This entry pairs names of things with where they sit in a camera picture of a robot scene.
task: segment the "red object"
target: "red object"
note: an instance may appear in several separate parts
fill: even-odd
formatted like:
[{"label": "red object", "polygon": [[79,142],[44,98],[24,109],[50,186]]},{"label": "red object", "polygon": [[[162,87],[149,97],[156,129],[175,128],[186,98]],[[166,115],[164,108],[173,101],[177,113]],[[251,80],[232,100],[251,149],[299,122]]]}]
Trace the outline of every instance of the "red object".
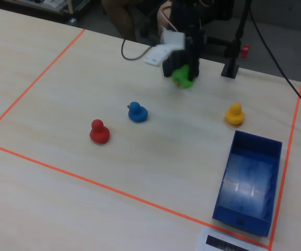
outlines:
[{"label": "red object", "polygon": [[241,49],[241,54],[242,54],[242,58],[245,59],[247,57],[247,54],[249,52],[250,49],[250,45],[246,44],[242,49]]},{"label": "red object", "polygon": [[90,138],[98,144],[105,144],[108,141],[109,129],[104,127],[104,124],[101,120],[93,120]]}]

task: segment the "black wire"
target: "black wire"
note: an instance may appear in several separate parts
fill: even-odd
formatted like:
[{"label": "black wire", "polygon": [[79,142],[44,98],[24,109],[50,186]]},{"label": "black wire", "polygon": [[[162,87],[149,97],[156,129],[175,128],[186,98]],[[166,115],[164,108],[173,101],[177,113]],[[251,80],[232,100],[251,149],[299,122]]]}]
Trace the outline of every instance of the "black wire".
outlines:
[{"label": "black wire", "polygon": [[[158,9],[161,7],[162,3],[154,8],[151,12],[149,12],[149,14],[147,14],[146,16],[144,16],[136,25],[135,25],[135,29],[137,29],[137,27],[139,27],[147,18],[151,17],[151,15],[155,14]],[[149,46],[141,55],[137,56],[136,58],[127,58],[125,55],[124,55],[124,45],[125,45],[125,42],[127,40],[127,38],[129,38],[130,36],[132,35],[132,33],[130,33],[127,37],[124,38],[124,41],[122,42],[122,45],[121,45],[121,55],[124,59],[126,60],[129,60],[129,61],[135,61],[135,60],[138,60],[140,58],[142,58],[151,48],[152,46]]]},{"label": "black wire", "polygon": [[283,75],[283,77],[285,78],[285,80],[288,82],[288,84],[292,87],[292,89],[295,91],[295,93],[296,93],[296,94],[298,95],[298,97],[301,99],[300,93],[296,90],[296,88],[293,86],[293,84],[290,82],[290,80],[288,80],[287,76],[285,75],[285,73],[283,72],[282,68],[281,68],[280,65],[278,64],[278,62],[277,62],[275,56],[272,54],[272,52],[271,52],[271,50],[269,49],[269,47],[267,46],[267,44],[266,44],[264,38],[262,37],[262,34],[261,34],[260,30],[258,29],[257,24],[256,24],[256,22],[255,22],[255,19],[254,19],[254,17],[253,17],[253,14],[252,14],[252,12],[251,12],[251,8],[249,8],[249,14],[250,14],[251,20],[252,20],[252,22],[253,22],[253,24],[254,24],[254,26],[255,26],[255,29],[256,29],[257,33],[259,34],[260,39],[262,40],[262,43],[264,44],[264,47],[266,48],[266,50],[267,50],[268,53],[270,54],[272,60],[275,62],[275,64],[276,64],[278,70],[280,70],[280,72],[281,72],[281,74]]}]

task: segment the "black pole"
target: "black pole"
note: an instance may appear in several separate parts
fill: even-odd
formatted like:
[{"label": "black pole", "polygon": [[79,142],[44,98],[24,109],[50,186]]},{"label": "black pole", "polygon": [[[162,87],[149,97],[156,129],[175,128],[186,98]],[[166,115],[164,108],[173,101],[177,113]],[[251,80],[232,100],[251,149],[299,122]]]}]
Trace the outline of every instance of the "black pole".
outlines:
[{"label": "black pole", "polygon": [[239,65],[236,64],[236,59],[238,58],[241,50],[241,38],[243,36],[243,30],[244,26],[247,21],[247,17],[249,14],[249,9],[251,5],[252,0],[246,0],[243,8],[243,12],[241,15],[241,20],[239,24],[239,28],[235,33],[235,39],[232,42],[232,49],[233,49],[233,54],[232,57],[229,59],[229,61],[225,64],[224,68],[222,69],[221,75],[224,77],[230,77],[230,78],[235,78],[236,74],[239,69]]}]

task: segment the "blue plastic bin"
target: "blue plastic bin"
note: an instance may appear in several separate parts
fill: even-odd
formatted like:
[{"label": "blue plastic bin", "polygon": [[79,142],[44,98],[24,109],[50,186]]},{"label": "blue plastic bin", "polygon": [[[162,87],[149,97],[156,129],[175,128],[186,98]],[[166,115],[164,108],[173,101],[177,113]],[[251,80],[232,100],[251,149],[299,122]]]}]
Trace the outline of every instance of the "blue plastic bin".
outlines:
[{"label": "blue plastic bin", "polygon": [[235,131],[213,219],[268,236],[282,143]]}]

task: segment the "orange boundary line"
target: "orange boundary line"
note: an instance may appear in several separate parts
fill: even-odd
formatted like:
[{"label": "orange boundary line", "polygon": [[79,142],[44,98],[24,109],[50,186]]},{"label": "orange boundary line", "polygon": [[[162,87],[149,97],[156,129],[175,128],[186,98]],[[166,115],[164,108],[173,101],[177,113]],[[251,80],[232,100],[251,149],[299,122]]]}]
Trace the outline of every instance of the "orange boundary line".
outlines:
[{"label": "orange boundary line", "polygon": [[96,185],[96,186],[99,186],[99,187],[105,188],[105,189],[107,189],[107,190],[110,190],[110,191],[112,191],[112,192],[118,193],[118,194],[120,194],[120,195],[126,196],[126,197],[128,197],[128,198],[130,198],[130,199],[137,200],[137,201],[139,201],[139,202],[142,202],[142,203],[147,204],[147,205],[149,205],[149,206],[158,208],[158,209],[163,210],[163,211],[165,211],[165,212],[174,214],[174,215],[176,215],[176,216],[185,218],[185,219],[187,219],[187,220],[196,222],[196,223],[198,223],[198,224],[201,224],[201,225],[210,227],[210,228],[212,228],[212,229],[221,231],[221,232],[223,232],[223,233],[225,233],[225,234],[234,236],[234,237],[236,237],[236,238],[238,238],[238,239],[241,239],[241,240],[243,240],[243,241],[245,241],[245,242],[249,242],[249,243],[251,243],[251,244],[254,244],[254,245],[256,245],[256,246],[260,246],[260,247],[263,247],[263,248],[268,248],[267,245],[262,244],[262,243],[260,243],[260,242],[257,242],[257,241],[255,241],[255,240],[253,240],[253,239],[247,238],[247,237],[245,237],[245,236],[243,236],[243,235],[240,235],[240,234],[237,234],[237,233],[233,233],[233,232],[231,232],[231,231],[222,229],[222,228],[220,228],[220,227],[218,227],[218,226],[214,226],[214,225],[212,225],[212,224],[209,224],[209,223],[206,223],[206,222],[204,222],[204,221],[198,220],[198,219],[196,219],[196,218],[190,217],[190,216],[188,216],[188,215],[185,215],[185,214],[176,212],[176,211],[171,210],[171,209],[169,209],[169,208],[165,208],[165,207],[160,206],[160,205],[158,205],[158,204],[155,204],[155,203],[153,203],[153,202],[150,202],[150,201],[141,199],[141,198],[139,198],[139,197],[136,197],[136,196],[134,196],[134,195],[131,195],[131,194],[129,194],[129,193],[120,191],[120,190],[118,190],[118,189],[116,189],[116,188],[113,188],[113,187],[107,186],[107,185],[105,185],[105,184],[96,182],[96,181],[94,181],[94,180],[85,178],[85,177],[83,177],[83,176],[80,176],[80,175],[77,175],[77,174],[68,172],[68,171],[66,171],[66,170],[63,170],[63,169],[60,169],[60,168],[57,168],[57,167],[54,167],[54,166],[45,164],[45,163],[43,163],[43,162],[41,162],[41,161],[37,161],[37,160],[35,160],[35,159],[26,157],[26,156],[24,156],[24,155],[15,153],[15,152],[13,152],[13,151],[7,150],[7,149],[2,148],[2,147],[0,147],[0,150],[3,151],[3,152],[9,153],[9,154],[11,154],[11,155],[15,155],[15,156],[17,156],[17,157],[20,157],[20,158],[22,158],[22,159],[25,159],[25,160],[27,160],[27,161],[33,162],[33,163],[35,163],[35,164],[38,164],[38,165],[47,167],[47,168],[49,168],[49,169],[58,171],[58,172],[60,172],[60,173],[63,173],[63,174],[72,176],[72,177],[74,177],[74,178],[83,180],[83,181],[85,181],[85,182],[92,183],[92,184],[94,184],[94,185]]},{"label": "orange boundary line", "polygon": [[281,182],[281,187],[280,187],[280,193],[279,193],[279,197],[278,197],[278,201],[277,201],[277,206],[276,206],[274,224],[272,226],[271,237],[270,237],[269,246],[268,246],[268,250],[270,250],[270,251],[272,249],[272,244],[273,244],[273,241],[274,241],[275,231],[276,231],[276,227],[277,227],[278,215],[280,213],[280,208],[281,208],[281,201],[282,201],[282,196],[283,196],[283,190],[284,190],[284,184],[285,184],[285,178],[286,178],[286,172],[287,172],[287,166],[288,166],[288,159],[290,157],[292,139],[293,139],[293,134],[295,132],[295,126],[296,126],[296,120],[297,120],[297,114],[298,114],[298,110],[299,110],[299,105],[300,105],[300,98],[298,97],[297,98],[297,104],[296,104],[295,113],[293,115],[293,121],[292,121],[292,126],[291,126],[291,131],[290,131],[290,137],[288,139],[288,144],[287,144],[287,151],[286,151],[286,157],[285,157],[285,163],[284,163],[284,170],[283,170],[282,182]]},{"label": "orange boundary line", "polygon": [[61,56],[63,56],[63,54],[65,54],[65,52],[78,40],[78,38],[80,38],[81,37],[81,35],[84,33],[84,31],[85,31],[85,29],[83,29],[78,35],[77,35],[77,37],[74,39],[74,40],[72,40],[72,42],[67,46],[67,47],[65,47],[65,49],[57,56],[57,58],[55,58],[49,65],[48,65],[48,67],[34,80],[34,82],[30,85],[30,86],[28,86],[27,87],[27,89],[13,102],[13,104],[11,104],[11,106],[10,107],[8,107],[7,108],[7,110],[0,116],[0,121],[3,119],[3,117],[5,117],[6,116],[6,114],[8,114],[8,112],[14,107],[14,105],[16,105],[19,101],[20,101],[20,99],[22,99],[23,98],[23,96],[34,86],[34,84],[36,84],[36,82],[38,81],[38,80],[40,80],[41,78],[42,78],[42,76],[50,69],[50,67],[54,64],[54,63],[56,63],[56,61],[58,60],[58,59],[60,59],[60,57]]}]

